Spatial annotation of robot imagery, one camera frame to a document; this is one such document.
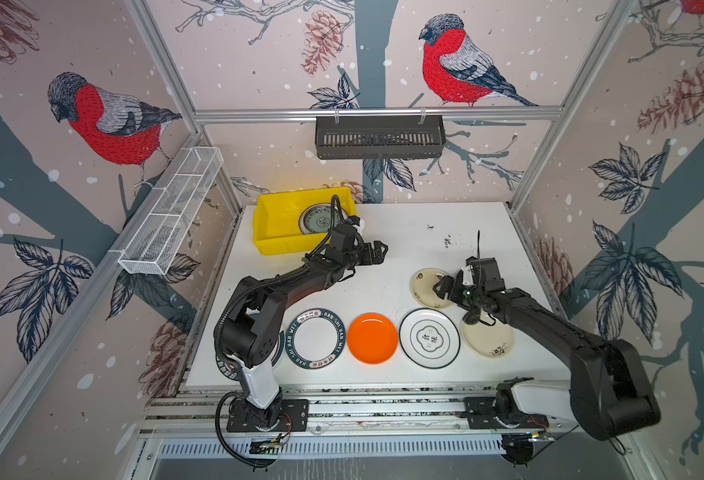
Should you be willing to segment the small teal patterned plate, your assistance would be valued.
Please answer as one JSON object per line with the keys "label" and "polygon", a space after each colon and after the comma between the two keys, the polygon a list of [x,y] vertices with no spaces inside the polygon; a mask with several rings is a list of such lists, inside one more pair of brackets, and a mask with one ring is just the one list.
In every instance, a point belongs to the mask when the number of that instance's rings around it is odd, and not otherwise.
{"label": "small teal patterned plate", "polygon": [[299,229],[304,235],[325,234],[331,228],[331,224],[329,204],[310,206],[299,217]]}

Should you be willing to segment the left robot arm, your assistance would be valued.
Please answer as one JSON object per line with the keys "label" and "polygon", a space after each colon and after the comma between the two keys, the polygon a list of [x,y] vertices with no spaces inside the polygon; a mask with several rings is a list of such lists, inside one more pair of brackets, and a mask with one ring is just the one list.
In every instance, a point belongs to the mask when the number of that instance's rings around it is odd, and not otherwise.
{"label": "left robot arm", "polygon": [[274,426],[280,416],[282,390],[270,356],[288,307],[354,276],[357,267],[380,265],[386,258],[388,246],[364,241],[357,220],[332,227],[300,267],[272,278],[241,279],[215,324],[217,367],[237,375],[246,419],[260,428]]}

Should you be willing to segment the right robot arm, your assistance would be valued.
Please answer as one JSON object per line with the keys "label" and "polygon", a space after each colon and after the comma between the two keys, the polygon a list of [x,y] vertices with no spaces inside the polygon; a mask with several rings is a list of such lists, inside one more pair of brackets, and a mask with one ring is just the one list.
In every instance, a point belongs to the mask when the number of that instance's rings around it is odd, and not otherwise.
{"label": "right robot arm", "polygon": [[656,425],[661,409],[636,348],[605,340],[563,320],[520,288],[508,288],[493,258],[469,257],[454,276],[432,285],[436,296],[478,318],[517,329],[570,371],[568,406],[592,438],[608,440]]}

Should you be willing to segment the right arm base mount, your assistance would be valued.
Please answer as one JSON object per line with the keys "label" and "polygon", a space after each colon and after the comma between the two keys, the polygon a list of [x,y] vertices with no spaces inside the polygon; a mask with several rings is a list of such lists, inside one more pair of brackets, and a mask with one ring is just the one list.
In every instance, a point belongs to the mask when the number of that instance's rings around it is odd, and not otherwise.
{"label": "right arm base mount", "polygon": [[470,396],[463,402],[465,411],[462,417],[467,420],[470,430],[515,429],[525,422],[524,417],[500,411],[494,397]]}

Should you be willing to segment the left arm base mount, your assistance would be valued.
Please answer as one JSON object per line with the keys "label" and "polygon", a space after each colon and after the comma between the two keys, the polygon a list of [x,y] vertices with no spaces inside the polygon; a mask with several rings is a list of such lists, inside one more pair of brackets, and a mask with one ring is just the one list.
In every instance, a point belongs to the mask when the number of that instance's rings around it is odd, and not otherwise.
{"label": "left arm base mount", "polygon": [[304,399],[277,399],[266,410],[244,399],[234,400],[227,410],[229,433],[304,432],[309,416],[309,402]]}

